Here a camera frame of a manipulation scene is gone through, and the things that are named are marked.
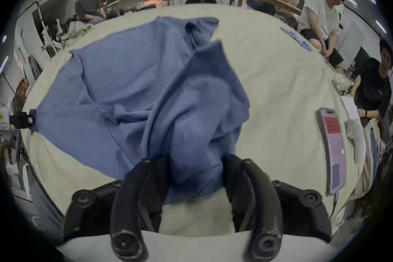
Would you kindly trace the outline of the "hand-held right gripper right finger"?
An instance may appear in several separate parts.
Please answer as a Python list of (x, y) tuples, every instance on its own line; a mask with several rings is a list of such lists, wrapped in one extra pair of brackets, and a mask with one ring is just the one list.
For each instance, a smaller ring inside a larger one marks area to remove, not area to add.
[(224, 156), (222, 163), (235, 231), (250, 231), (244, 261), (272, 261), (283, 235), (331, 242), (331, 223), (318, 191), (272, 181), (251, 159)]

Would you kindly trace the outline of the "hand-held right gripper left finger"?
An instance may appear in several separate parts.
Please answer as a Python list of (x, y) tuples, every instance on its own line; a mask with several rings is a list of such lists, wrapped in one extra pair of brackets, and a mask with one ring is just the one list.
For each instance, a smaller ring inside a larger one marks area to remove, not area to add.
[(123, 180), (76, 191), (63, 220), (63, 241), (109, 235), (122, 261), (148, 257), (142, 231), (157, 233), (171, 183), (170, 157), (143, 159)]

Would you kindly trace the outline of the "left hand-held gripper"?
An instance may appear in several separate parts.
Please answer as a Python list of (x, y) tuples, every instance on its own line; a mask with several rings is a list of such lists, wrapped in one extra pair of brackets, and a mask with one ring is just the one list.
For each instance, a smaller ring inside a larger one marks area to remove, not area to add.
[[(13, 113), (13, 98), (8, 98), (6, 105), (0, 106), (0, 132), (10, 132), (17, 130), (17, 128), (11, 123), (11, 117)], [(34, 115), (30, 115), (27, 112), (18, 112), (18, 128), (27, 129), (34, 125)]]

